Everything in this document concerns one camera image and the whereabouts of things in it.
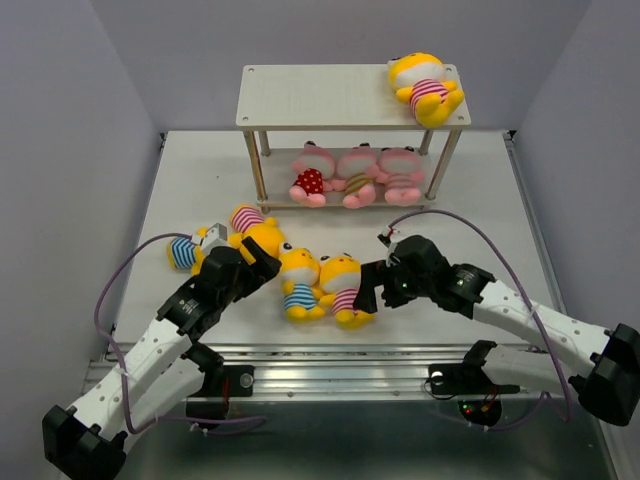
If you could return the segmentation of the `yellow toy blue stripes face-down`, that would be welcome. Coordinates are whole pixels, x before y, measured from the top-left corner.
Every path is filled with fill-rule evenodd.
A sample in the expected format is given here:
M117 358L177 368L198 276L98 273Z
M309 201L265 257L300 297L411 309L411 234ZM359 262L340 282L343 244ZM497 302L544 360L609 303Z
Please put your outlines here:
M169 241L166 254L169 266L173 270L196 273L198 255L201 253L201 244L207 231L208 228L203 226L192 236L176 237Z

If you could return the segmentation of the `pink toy yellow striped shirt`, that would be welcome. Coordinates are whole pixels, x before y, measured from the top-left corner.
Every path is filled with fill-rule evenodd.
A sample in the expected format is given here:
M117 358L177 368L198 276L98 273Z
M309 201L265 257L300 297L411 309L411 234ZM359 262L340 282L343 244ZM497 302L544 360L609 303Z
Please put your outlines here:
M377 154L369 143L361 143L338 160L331 185L335 191L344 193L345 208L359 209L376 199L378 174Z

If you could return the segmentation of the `pink toy red polka shirt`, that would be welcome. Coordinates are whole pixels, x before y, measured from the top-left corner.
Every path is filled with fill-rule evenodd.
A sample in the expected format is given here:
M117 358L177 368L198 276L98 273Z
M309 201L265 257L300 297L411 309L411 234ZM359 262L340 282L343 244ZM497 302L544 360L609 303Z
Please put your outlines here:
M320 208L326 204L326 193L333 187L331 180L336 170L336 161L331 152L307 141L291 164L296 179L289 188L291 199L309 208Z

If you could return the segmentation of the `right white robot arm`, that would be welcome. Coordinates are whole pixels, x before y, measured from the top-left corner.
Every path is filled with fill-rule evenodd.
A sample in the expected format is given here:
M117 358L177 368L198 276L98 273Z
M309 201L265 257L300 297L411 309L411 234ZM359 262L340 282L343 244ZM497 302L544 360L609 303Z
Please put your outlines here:
M479 340L457 364L439 364L429 381L438 396L511 394L522 389L576 400L615 426L630 423L639 404L639 333L584 323L525 299L477 266L452 264L429 239L382 237L384 259L361 267L355 306L382 301L398 308L427 298L440 309L509 332L531 345L520 350Z

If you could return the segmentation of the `aluminium rail frame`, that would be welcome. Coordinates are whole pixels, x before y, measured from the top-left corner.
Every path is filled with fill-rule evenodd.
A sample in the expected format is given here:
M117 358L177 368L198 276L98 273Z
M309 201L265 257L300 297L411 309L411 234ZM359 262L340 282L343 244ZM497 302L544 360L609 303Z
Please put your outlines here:
M398 227L407 237L421 235L433 241L450 263L486 270L536 302L527 295L511 264L501 261L487 267L477 253L478 243L489 242L492 233L512 233L518 252L532 255L533 269L549 270L513 170L508 134L469 130L462 135L456 154L452 176L433 206L410 212L327 208L265 214L246 196L253 180L243 133L170 131L164 137L143 229L150 243L156 244L170 237L169 221L184 224L220 216L228 242L234 233L231 214L240 205L250 205L264 217L274 217L285 242L308 249L319 263L324 255L347 253L362 265L385 258L386 248L378 235L385 226ZM130 270L125 295L140 300L141 306L123 307L116 328L105 334L114 366L114 351L128 352L138 342L164 302L199 273L206 256L198 255L195 274L172 274L139 254L125 261ZM371 313L373 320L358 329L338 326L329 308L320 302L324 317L291 322L284 314L283 300L278 274L252 295L229 305L218 324L200 339L223 357L224 366L255 367L253 395L247 398L256 402L478 397L481 405L467 409L463 421L485 429L486 416L509 394L434 398L422 390L429 367L461 362L479 340L520 350L532 348L509 332L446 312L427 298L398 308L387 308L379 301L377 311ZM522 389L511 394L518 393L531 393L541 400L558 396L567 406L579 404L540 391Z

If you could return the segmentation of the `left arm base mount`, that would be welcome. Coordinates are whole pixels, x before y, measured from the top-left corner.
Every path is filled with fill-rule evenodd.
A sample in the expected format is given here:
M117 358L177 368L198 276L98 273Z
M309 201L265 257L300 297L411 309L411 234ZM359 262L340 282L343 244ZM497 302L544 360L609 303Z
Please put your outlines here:
M202 386L191 398L247 398L253 395L255 367L253 365L225 365L213 373L206 373Z

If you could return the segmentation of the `yellow toy blue stripes centre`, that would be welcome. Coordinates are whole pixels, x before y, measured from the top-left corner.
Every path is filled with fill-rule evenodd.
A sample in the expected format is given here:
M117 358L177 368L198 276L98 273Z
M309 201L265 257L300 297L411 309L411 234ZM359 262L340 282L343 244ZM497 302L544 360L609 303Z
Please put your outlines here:
M322 291L317 286L320 263L308 249L293 247L289 242L281 244L279 260L286 318L305 322L324 317L326 312L319 304Z

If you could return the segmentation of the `yellow toy pink stripes face-down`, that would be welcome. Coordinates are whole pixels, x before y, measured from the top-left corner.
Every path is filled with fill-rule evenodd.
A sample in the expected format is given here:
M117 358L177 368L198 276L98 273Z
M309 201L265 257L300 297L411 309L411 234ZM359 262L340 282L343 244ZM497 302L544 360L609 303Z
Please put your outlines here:
M240 205L231 214L230 224L234 233L228 242L249 264L254 263L255 258L243 244L246 238L252 238L271 257L279 258L280 247L286 238L274 217L264 217L258 209Z

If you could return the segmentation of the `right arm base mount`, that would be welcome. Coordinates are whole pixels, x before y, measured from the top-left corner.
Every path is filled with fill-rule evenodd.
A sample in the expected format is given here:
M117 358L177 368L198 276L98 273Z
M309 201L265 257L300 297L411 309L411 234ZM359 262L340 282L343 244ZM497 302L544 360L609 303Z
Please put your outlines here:
M432 364L422 390L437 399L457 396L486 395L500 393L479 366L465 363Z

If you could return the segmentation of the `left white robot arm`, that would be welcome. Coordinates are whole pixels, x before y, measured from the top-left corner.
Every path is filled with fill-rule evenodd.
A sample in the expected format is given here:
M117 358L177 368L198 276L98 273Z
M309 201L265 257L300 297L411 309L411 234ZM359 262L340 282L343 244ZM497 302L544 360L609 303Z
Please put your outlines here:
M113 479L126 461L126 443L194 393L224 385L224 359L201 343L231 304L274 279L275 256L252 238L239 249L220 242L198 274L159 308L138 342L116 349L117 363L70 406L42 420L44 454L69 479Z

